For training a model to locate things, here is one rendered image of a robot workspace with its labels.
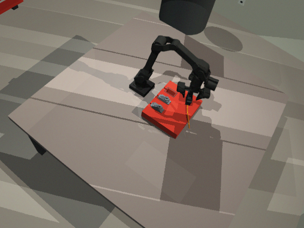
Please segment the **red flat square plate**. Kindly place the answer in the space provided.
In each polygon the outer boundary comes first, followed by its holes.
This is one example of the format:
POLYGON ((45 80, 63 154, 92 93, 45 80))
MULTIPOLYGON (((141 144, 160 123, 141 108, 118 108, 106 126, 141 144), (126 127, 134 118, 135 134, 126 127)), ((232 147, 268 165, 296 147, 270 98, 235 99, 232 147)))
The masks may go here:
MULTIPOLYGON (((153 98, 143 109, 142 117, 165 131, 173 138, 177 138, 182 129, 188 123, 186 96, 177 92, 177 84, 169 81, 167 85, 153 98)), ((195 114, 202 100, 196 101, 193 95, 192 103, 188 106, 189 120, 195 114)))

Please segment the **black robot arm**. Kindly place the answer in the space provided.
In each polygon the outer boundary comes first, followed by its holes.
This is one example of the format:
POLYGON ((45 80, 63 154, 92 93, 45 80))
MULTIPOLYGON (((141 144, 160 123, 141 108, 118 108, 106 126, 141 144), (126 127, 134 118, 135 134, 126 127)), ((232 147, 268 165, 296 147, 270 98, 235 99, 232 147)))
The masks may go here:
POLYGON ((193 55, 178 39, 172 39, 166 36, 158 36, 152 43, 151 54, 146 62, 143 69, 134 77, 135 82, 133 85, 140 90, 142 90, 147 85, 147 81, 152 75, 154 69, 152 66, 161 51, 175 51, 178 53, 186 62, 188 62, 192 67, 192 72, 188 77, 193 84, 199 86, 204 82, 204 87, 215 91, 218 79, 210 77, 209 64, 202 59, 198 59, 193 55), (170 44, 167 44, 170 43, 170 44))

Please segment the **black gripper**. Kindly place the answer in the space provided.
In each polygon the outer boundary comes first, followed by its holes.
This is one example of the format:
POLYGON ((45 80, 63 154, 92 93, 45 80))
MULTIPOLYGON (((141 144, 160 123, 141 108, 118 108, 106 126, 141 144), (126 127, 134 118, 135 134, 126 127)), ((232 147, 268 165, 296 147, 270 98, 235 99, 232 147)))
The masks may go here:
POLYGON ((207 88, 201 88, 201 85, 195 85, 191 81, 190 86, 186 86, 185 82, 179 81, 177 84, 177 92, 180 92, 183 95, 183 98, 185 97, 185 92, 190 91, 199 94, 196 97, 196 101, 202 98, 209 98, 210 97, 210 89, 207 88))

